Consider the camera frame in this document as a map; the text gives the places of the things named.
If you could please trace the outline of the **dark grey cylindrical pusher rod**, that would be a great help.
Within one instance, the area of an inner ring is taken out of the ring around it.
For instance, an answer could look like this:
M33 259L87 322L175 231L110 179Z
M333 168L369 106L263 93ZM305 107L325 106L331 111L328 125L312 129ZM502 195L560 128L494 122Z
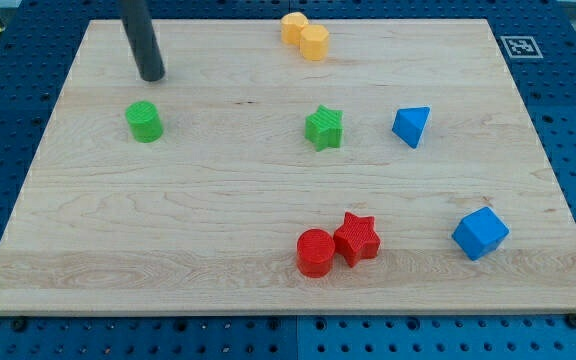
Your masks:
M164 78L165 68L146 0L119 0L121 22L139 75L146 82Z

